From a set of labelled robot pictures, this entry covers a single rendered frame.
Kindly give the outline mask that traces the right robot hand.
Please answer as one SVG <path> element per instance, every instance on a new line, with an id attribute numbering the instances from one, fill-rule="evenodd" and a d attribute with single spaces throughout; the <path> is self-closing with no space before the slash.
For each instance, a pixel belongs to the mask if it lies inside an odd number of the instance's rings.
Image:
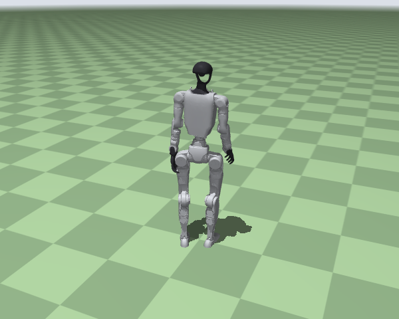
<path id="1" fill-rule="evenodd" d="M 230 150 L 230 149 L 227 150 L 226 152 L 227 152 L 227 153 L 226 153 L 227 155 L 225 156 L 225 158 L 226 158 L 227 156 L 229 156 L 229 157 L 226 159 L 226 161 L 230 159 L 230 160 L 228 161 L 228 163 L 231 161 L 231 163 L 229 163 L 229 164 L 232 164 L 232 163 L 234 162 L 233 152 L 232 152 L 232 150 Z"/>

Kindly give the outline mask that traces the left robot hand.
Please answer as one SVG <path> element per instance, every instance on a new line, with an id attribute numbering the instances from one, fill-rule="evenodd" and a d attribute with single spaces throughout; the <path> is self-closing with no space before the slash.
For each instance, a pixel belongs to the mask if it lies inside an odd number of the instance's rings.
<path id="1" fill-rule="evenodd" d="M 171 147 L 170 148 L 170 155 L 171 155 L 171 165 L 172 165 L 172 171 L 174 171 L 175 173 L 179 173 L 178 171 L 176 171 L 177 170 L 177 165 L 176 165 L 176 163 L 175 163 L 175 157 L 176 157 L 176 154 L 177 154 L 178 152 L 175 152 L 175 148 L 174 147 Z"/>

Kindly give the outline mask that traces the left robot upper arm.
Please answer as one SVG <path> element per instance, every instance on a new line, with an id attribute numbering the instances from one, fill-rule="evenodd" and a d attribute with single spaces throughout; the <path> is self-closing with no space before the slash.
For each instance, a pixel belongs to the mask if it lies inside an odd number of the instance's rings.
<path id="1" fill-rule="evenodd" d="M 186 91 L 179 91 L 174 95 L 174 128 L 182 128 L 184 119 L 182 114 L 184 111 L 184 94 Z"/>

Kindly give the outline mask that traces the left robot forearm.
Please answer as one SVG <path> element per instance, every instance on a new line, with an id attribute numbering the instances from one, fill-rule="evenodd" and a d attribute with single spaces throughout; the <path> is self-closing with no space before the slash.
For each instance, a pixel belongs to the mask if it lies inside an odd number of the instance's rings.
<path id="1" fill-rule="evenodd" d="M 169 151 L 171 147 L 175 148 L 175 152 L 178 151 L 178 145 L 179 145 L 179 141 L 180 141 L 180 134 L 181 134 L 181 130 L 178 128 L 174 128 L 174 118 L 172 120 L 172 129 L 171 129 L 171 140 L 170 140 L 170 147 L 169 147 Z"/>

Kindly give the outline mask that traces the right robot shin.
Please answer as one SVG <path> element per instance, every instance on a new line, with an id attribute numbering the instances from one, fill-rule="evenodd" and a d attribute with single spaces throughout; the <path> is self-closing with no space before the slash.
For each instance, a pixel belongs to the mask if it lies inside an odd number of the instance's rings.
<path id="1" fill-rule="evenodd" d="M 207 207 L 205 210 L 205 218 L 207 223 L 207 239 L 214 239 L 215 224 L 217 223 L 219 213 L 219 197 L 214 197 L 212 208 Z"/>

